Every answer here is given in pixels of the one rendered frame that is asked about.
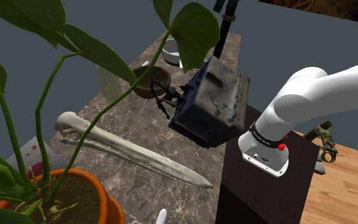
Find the brown bowl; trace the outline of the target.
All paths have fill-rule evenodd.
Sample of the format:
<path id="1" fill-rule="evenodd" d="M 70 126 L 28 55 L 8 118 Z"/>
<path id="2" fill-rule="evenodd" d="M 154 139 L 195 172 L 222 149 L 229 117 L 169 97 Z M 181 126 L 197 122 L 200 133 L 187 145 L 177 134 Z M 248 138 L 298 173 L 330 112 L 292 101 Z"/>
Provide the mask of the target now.
<path id="1" fill-rule="evenodd" d="M 132 71 L 137 78 L 140 78 L 140 76 L 146 71 L 148 67 L 149 66 L 140 66 L 136 67 Z M 166 85 L 170 85 L 171 75 L 166 69 L 158 66 L 153 66 L 150 72 L 146 75 L 146 77 L 141 82 L 139 82 L 133 92 L 135 92 L 136 95 L 143 99 L 155 98 L 150 88 L 150 84 L 154 80 L 161 81 Z M 153 84 L 153 89 L 157 96 L 163 95 L 165 93 L 165 91 L 156 83 Z"/>

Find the pale long-beaked bird skull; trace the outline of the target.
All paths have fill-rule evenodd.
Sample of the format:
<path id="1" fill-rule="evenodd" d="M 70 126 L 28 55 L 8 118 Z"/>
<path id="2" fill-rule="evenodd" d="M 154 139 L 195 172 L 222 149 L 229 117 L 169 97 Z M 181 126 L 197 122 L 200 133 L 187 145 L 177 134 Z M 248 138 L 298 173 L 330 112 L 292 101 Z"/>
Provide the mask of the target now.
<path id="1" fill-rule="evenodd" d="M 72 111 L 62 113 L 55 122 L 55 130 L 60 132 L 60 141 L 71 145 L 79 143 L 89 126 L 89 121 Z M 83 146 L 114 155 L 180 183 L 200 188 L 214 187 L 199 173 L 98 127 L 92 128 L 83 141 Z"/>

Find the white cup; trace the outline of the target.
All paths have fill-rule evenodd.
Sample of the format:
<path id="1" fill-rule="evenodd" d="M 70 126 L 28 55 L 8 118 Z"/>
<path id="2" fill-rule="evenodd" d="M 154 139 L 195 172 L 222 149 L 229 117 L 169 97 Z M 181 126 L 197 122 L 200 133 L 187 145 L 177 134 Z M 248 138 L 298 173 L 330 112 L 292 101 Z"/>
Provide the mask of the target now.
<path id="1" fill-rule="evenodd" d="M 163 59 L 170 65 L 180 66 L 180 56 L 177 43 L 174 38 L 166 40 L 162 52 Z"/>

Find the clear glass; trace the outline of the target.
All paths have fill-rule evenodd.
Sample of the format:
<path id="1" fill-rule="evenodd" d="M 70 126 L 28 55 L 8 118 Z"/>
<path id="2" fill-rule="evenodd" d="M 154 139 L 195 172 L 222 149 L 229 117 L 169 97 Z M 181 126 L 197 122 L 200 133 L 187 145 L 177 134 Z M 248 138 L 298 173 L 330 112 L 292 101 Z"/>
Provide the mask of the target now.
<path id="1" fill-rule="evenodd" d="M 105 100 L 112 103 L 123 93 L 121 78 L 99 65 L 96 65 L 95 70 Z"/>

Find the dark upright pole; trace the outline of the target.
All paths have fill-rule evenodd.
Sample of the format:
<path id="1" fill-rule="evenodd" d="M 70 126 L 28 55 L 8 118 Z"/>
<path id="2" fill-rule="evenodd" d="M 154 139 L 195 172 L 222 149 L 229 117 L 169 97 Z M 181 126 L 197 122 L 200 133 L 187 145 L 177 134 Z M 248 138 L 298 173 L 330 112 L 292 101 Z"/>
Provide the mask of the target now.
<path id="1" fill-rule="evenodd" d="M 225 12 L 222 14 L 223 21 L 220 27 L 219 41 L 214 47 L 213 56 L 220 58 L 231 23 L 235 21 L 235 11 L 240 0 L 216 0 L 213 10 L 220 13 L 227 1 Z"/>

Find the small white rounded object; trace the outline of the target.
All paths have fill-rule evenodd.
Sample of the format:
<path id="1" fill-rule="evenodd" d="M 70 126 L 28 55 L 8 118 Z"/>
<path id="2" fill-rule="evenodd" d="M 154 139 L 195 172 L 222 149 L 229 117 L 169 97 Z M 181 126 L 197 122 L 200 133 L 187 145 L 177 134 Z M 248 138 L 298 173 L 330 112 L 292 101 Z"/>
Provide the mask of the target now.
<path id="1" fill-rule="evenodd" d="M 167 217 L 167 210 L 162 209 L 158 214 L 156 224 L 164 224 L 166 217 Z"/>

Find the dark robot stand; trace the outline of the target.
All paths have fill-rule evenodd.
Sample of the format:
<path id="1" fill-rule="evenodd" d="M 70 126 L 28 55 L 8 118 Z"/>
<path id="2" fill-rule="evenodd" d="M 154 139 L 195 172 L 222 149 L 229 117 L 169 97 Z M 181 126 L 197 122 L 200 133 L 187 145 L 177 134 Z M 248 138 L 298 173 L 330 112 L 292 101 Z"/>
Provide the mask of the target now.
<path id="1" fill-rule="evenodd" d="M 238 139 L 226 143 L 215 224 L 299 224 L 319 149 L 289 132 L 289 166 L 276 178 L 242 158 Z"/>

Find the green plant in orange pot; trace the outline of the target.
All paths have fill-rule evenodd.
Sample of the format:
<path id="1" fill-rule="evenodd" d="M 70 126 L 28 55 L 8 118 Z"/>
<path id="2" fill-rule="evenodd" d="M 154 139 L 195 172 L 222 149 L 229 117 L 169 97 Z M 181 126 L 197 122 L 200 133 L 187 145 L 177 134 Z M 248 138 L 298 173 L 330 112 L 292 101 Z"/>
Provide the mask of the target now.
<path id="1" fill-rule="evenodd" d="M 208 51 L 219 39 L 219 26 L 214 15 L 202 4 L 191 2 L 183 6 L 170 24 L 173 0 L 153 0 L 153 6 L 167 31 L 146 71 L 137 78 L 127 63 L 109 46 L 85 31 L 65 24 L 65 8 L 61 0 L 0 0 L 0 17 L 5 21 L 49 42 L 72 51 L 59 58 L 46 82 L 38 102 L 36 138 L 42 154 L 43 175 L 35 177 L 31 167 L 28 177 L 18 140 L 5 98 L 6 70 L 0 66 L 0 105 L 3 111 L 18 171 L 0 157 L 0 224 L 60 224 L 79 218 L 98 218 L 97 224 L 124 224 L 119 204 L 110 197 L 100 181 L 89 172 L 71 168 L 83 145 L 101 116 L 124 99 L 154 66 L 171 34 L 177 41 L 184 72 L 201 65 Z M 110 105 L 101 110 L 82 134 L 65 169 L 50 171 L 47 152 L 41 133 L 41 109 L 52 81 L 64 59 L 80 55 L 103 67 L 130 84 Z"/>

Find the green camouflage tool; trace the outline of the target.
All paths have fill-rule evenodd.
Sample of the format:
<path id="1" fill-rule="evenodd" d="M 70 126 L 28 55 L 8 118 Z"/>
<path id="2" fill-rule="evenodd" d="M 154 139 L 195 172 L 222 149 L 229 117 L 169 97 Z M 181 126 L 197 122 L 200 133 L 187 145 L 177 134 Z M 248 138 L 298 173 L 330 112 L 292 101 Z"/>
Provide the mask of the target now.
<path id="1" fill-rule="evenodd" d="M 303 137 L 312 142 L 318 136 L 321 138 L 322 146 L 319 146 L 323 150 L 321 156 L 322 161 L 327 163 L 333 163 L 336 160 L 338 151 L 336 150 L 333 137 L 331 135 L 331 129 L 333 124 L 330 121 L 319 124 L 310 132 L 303 135 Z"/>

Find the small grey object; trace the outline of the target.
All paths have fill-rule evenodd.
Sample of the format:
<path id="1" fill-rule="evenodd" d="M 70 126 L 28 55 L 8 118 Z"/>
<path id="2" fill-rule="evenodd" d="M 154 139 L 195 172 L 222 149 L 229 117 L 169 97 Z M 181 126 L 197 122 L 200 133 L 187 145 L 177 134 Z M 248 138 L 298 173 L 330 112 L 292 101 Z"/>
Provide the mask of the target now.
<path id="1" fill-rule="evenodd" d="M 313 171 L 314 171 L 314 173 L 317 173 L 319 175 L 325 175 L 325 173 L 326 173 L 320 154 L 318 154 L 318 156 L 317 156 L 317 161 L 315 163 L 315 167 L 314 167 Z"/>

